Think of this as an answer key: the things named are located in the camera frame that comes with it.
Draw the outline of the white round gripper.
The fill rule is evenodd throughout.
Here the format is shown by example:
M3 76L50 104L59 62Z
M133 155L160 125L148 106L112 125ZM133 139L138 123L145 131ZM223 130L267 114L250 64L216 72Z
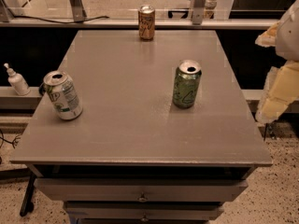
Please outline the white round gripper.
M279 22L259 35L255 44L264 48L276 46L278 56L291 60L280 68L272 66L266 76L255 118L262 124L272 123L299 97L299 0Z

